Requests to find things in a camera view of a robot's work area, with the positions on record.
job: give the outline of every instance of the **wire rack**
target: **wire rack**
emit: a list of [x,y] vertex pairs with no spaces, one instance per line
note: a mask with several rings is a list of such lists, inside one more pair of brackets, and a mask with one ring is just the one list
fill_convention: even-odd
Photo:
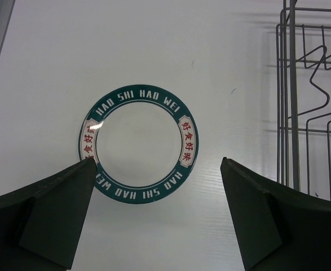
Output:
[[[297,0],[284,0],[280,14],[280,24],[276,27],[277,44],[277,181],[301,191],[299,158],[299,136],[305,136],[307,193],[311,194],[310,134],[322,134],[327,138],[329,199],[331,200],[331,100],[330,87],[325,88],[317,79],[319,70],[331,76],[331,24],[317,24],[325,14],[331,18],[331,9],[298,7]],[[305,18],[306,23],[299,21]],[[317,43],[309,46],[308,40],[318,36]],[[304,110],[298,106],[300,69],[309,70],[308,86],[313,93],[321,95],[322,103]],[[305,119],[299,123],[299,117]],[[310,124],[317,121],[320,129],[311,129]]]

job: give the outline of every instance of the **metal wire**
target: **metal wire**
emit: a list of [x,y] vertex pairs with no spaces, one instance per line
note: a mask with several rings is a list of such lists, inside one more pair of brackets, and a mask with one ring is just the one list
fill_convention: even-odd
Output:
[[[317,73],[323,69],[325,71],[331,71],[331,54],[329,52],[329,46],[327,44],[326,35],[331,32],[331,25],[317,25],[317,24],[296,24],[296,14],[298,12],[309,13],[320,13],[320,12],[331,12],[331,9],[326,8],[304,8],[296,7],[297,0],[289,0],[289,6],[287,6],[287,0],[283,1],[283,10],[281,11],[280,24],[276,27],[276,47],[277,47],[277,98],[278,98],[278,111],[277,111],[277,182],[289,186],[289,132],[292,133],[292,168],[293,168],[293,188],[300,190],[299,186],[299,144],[298,144],[298,132],[306,132],[306,152],[307,152],[307,193],[311,194],[311,176],[310,176],[310,144],[309,134],[319,133],[327,134],[328,141],[328,168],[329,168],[329,195],[331,199],[331,145],[330,145],[330,125],[331,120],[324,123],[326,130],[322,129],[310,129],[310,122],[321,119],[323,117],[331,116],[331,112],[324,113],[324,110],[328,108],[331,100],[329,92],[322,88],[315,82]],[[302,41],[296,39],[296,29],[300,29],[302,32]],[[306,40],[308,31],[319,30],[319,36],[321,37],[321,44],[309,50],[306,48]],[[300,58],[295,57],[296,44],[303,46],[303,55]],[[322,56],[319,60],[310,59],[310,55],[317,51],[322,52]],[[309,110],[303,110],[298,113],[297,104],[297,63],[302,63],[304,69],[314,69],[309,83],[319,92],[325,95],[325,102]],[[290,82],[290,105],[288,105],[288,81]],[[288,116],[289,107],[291,110],[290,116]],[[306,120],[306,127],[299,127],[298,117],[312,113],[311,117]],[[289,126],[288,120],[292,120],[291,127]]]

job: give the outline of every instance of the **dish rack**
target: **dish rack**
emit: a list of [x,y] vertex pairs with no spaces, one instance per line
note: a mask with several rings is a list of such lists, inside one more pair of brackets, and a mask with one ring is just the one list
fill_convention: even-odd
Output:
[[[326,176],[331,201],[331,9],[297,2],[284,0],[276,27],[277,181],[319,196],[312,187]],[[322,164],[312,148],[324,151]]]

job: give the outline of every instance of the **plate center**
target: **plate center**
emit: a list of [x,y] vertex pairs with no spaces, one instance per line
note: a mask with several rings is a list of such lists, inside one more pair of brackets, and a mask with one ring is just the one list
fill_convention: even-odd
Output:
[[104,170],[129,186],[147,186],[165,178],[178,162],[182,139],[165,109],[135,102],[114,110],[96,142]]

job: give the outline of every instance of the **black wire rack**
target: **black wire rack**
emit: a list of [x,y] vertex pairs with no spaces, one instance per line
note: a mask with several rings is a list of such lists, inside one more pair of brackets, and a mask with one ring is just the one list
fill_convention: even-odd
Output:
[[[329,176],[329,199],[331,200],[331,100],[330,91],[320,86],[314,80],[317,72],[331,71],[331,49],[327,41],[327,35],[331,32],[331,25],[327,24],[299,24],[299,19],[313,18],[316,23],[317,16],[328,14],[331,18],[331,9],[298,7],[297,0],[284,0],[280,14],[280,24],[276,27],[277,44],[277,181],[286,186],[293,185],[293,189],[300,191],[300,158],[299,158],[299,132],[306,136],[306,168],[307,168],[307,193],[310,194],[310,133],[323,134],[327,137],[328,149],[328,176]],[[307,46],[307,39],[311,33],[317,32],[319,44]],[[301,57],[296,56],[296,48],[302,48]],[[298,108],[297,72],[299,69],[312,71],[309,78],[310,87],[323,95],[324,103],[312,107],[309,110]],[[298,118],[307,117],[305,125],[300,125]],[[310,129],[310,123],[319,120],[323,129]]]

